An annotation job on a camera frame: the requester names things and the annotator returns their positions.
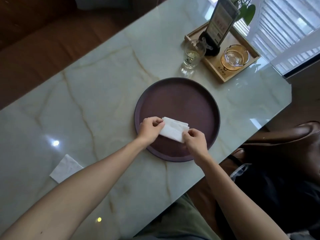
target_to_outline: folded napkin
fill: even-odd
[[[182,132],[189,130],[188,124],[168,117],[163,117],[162,119],[165,122],[165,125],[160,131],[160,135],[184,143]]]
[[[56,168],[50,174],[50,177],[57,183],[61,183],[65,179],[69,178],[72,174],[83,169],[72,157],[66,154]]]

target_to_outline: forearm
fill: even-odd
[[[69,239],[144,146],[134,140],[75,173],[33,205],[1,239]]]
[[[211,158],[201,168],[238,240],[288,240],[281,228]]]

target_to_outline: table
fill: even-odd
[[[207,0],[168,0],[0,111],[0,233],[57,185],[49,174],[65,154],[85,167],[134,139],[140,95],[181,76],[184,35],[212,12]],[[192,79],[220,110],[209,150],[217,162],[291,102],[291,86],[264,58],[225,84],[203,64]],[[130,238],[203,175],[193,161],[165,162],[143,151],[73,239]]]

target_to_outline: sofa backrest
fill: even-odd
[[[76,8],[74,0],[0,0],[0,50]]]

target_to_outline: black stand base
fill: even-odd
[[[212,38],[207,34],[206,31],[203,31],[199,36],[199,40],[203,42],[203,38],[205,39],[207,45],[210,45],[213,49],[207,48],[205,56],[216,56],[220,52],[220,46],[217,46],[216,43],[212,40]]]

